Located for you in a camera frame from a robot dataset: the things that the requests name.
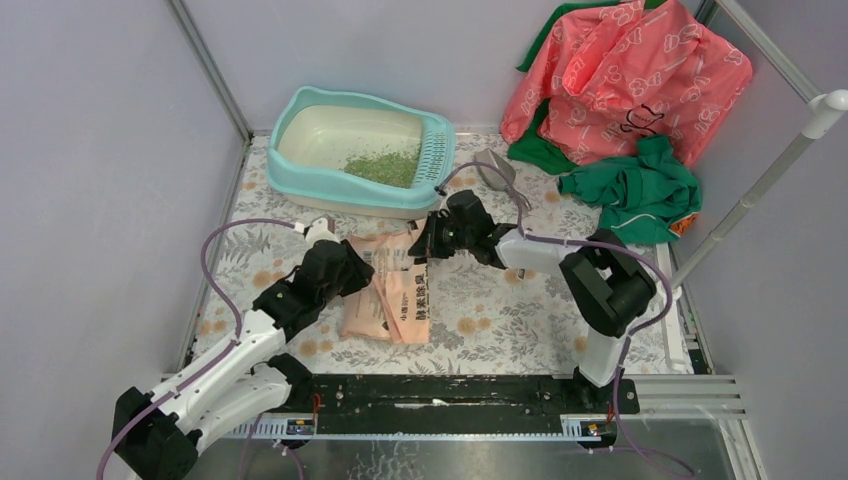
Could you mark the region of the dark green garment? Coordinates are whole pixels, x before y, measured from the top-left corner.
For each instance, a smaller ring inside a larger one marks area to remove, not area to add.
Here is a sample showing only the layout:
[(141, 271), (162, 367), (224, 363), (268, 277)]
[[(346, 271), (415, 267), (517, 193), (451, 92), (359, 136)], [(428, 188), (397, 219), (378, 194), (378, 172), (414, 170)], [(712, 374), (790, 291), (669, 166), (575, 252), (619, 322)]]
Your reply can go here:
[(555, 8), (517, 67), (524, 76), (500, 124), (509, 158), (559, 174), (666, 132), (668, 103), (648, 97), (663, 77), (643, 71), (652, 11), (643, 1)]

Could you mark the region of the green sweatshirt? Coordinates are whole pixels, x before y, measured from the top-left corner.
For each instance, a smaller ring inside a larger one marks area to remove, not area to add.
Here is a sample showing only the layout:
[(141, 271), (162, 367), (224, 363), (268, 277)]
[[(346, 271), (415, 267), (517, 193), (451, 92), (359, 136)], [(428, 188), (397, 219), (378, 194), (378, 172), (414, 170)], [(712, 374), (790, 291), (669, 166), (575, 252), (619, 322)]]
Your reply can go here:
[(639, 140), (634, 156), (609, 157), (575, 168), (558, 179), (558, 190), (599, 207), (599, 227), (625, 244), (677, 241), (703, 203), (698, 180), (675, 157), (666, 135)]

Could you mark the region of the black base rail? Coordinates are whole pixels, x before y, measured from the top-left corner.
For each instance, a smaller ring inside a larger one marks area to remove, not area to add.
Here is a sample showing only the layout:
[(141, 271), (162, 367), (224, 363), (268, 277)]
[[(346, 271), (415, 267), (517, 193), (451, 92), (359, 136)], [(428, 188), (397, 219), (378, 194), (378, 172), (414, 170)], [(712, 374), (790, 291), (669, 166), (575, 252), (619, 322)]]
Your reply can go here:
[(280, 412), (320, 434), (560, 434), (562, 419), (602, 424), (640, 412), (635, 384), (596, 387), (570, 376), (315, 374)]

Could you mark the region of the pink patterned jacket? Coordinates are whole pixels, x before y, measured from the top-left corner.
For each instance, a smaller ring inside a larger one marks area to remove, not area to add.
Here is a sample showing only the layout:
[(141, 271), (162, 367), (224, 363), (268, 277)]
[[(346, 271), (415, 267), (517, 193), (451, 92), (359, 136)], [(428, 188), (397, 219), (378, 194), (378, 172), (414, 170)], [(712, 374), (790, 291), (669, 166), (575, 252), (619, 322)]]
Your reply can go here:
[(752, 76), (747, 56), (679, 1), (580, 8), (552, 25), (500, 132), (515, 143), (546, 103), (537, 132), (575, 164), (633, 155), (660, 134), (693, 167)]

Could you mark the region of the pink cat litter bag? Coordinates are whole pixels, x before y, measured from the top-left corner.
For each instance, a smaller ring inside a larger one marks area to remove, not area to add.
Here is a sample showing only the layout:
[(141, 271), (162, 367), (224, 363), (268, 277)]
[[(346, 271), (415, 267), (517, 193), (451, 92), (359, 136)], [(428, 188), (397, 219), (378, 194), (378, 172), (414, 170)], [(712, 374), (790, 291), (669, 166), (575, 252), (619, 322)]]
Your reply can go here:
[(344, 298), (342, 336), (395, 344), (430, 341), (428, 267), (408, 254), (424, 224), (410, 221), (404, 231), (350, 238), (374, 273), (367, 287)]

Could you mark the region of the teal litter box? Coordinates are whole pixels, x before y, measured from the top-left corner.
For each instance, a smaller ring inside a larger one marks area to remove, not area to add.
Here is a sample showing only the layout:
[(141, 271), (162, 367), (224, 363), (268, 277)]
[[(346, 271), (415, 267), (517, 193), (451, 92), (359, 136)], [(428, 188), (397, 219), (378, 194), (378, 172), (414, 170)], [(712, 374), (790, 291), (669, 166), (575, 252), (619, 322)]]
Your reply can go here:
[(455, 147), (453, 125), (441, 115), (304, 86), (276, 121), (266, 178), (299, 205), (417, 220), (438, 207)]

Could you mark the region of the grey litter scoop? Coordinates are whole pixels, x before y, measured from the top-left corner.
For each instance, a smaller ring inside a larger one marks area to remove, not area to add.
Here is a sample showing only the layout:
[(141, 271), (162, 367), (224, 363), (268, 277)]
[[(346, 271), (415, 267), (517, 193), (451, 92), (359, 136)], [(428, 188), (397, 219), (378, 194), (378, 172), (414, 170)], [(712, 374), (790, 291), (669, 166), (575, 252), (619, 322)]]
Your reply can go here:
[(525, 211), (532, 209), (527, 197), (515, 188), (516, 170), (499, 154), (489, 148), (478, 151), (473, 155), (473, 163), (490, 189), (509, 194)]

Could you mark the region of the white pole stand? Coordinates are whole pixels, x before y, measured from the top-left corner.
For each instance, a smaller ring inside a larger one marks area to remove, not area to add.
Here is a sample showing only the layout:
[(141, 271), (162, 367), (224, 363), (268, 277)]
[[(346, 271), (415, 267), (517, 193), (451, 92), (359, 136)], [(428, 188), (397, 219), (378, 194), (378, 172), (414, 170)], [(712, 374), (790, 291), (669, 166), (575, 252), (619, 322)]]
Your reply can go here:
[(679, 267), (671, 279), (671, 289), (680, 289), (686, 278), (713, 252), (762, 197), (793, 166), (806, 150), (820, 140), (846, 113), (847, 90), (820, 94), (807, 107), (813, 116), (796, 137), (777, 156), (757, 181), (742, 195), (724, 218), (710, 231), (691, 257)]

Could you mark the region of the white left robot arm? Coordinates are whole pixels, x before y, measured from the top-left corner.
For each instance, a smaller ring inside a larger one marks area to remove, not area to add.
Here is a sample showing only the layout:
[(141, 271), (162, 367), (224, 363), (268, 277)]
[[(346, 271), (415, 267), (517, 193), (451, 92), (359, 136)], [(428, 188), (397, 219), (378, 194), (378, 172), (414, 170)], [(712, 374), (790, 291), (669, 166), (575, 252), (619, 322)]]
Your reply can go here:
[(347, 240), (318, 240), (288, 277), (262, 291), (240, 326), (169, 379), (115, 403), (111, 454), (141, 479), (182, 479), (215, 441), (248, 419), (309, 401), (308, 370), (284, 348), (374, 268)]

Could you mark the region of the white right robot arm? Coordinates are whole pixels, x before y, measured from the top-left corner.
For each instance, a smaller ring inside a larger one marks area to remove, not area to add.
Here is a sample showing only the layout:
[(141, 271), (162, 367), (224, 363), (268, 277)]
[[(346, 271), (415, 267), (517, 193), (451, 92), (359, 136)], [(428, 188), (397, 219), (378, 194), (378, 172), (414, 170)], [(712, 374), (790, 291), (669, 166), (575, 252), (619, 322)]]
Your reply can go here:
[(588, 326), (587, 350), (576, 368), (575, 402), (597, 412), (613, 398), (613, 382), (631, 324), (657, 293), (641, 257), (607, 229), (585, 240), (543, 238), (518, 225), (499, 223), (482, 200), (463, 190), (445, 208), (429, 213), (408, 253), (415, 259), (448, 259), (460, 251), (501, 270), (561, 276)]

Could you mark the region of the green cat litter pile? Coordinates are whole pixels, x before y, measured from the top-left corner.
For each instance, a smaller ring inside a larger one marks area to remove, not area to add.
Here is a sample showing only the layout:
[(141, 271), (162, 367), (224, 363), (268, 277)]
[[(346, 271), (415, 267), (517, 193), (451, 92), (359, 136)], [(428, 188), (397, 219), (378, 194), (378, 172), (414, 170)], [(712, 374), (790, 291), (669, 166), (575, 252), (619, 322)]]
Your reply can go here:
[(342, 171), (378, 184), (408, 188), (417, 173), (420, 152), (420, 147), (384, 147), (357, 153), (346, 159)]

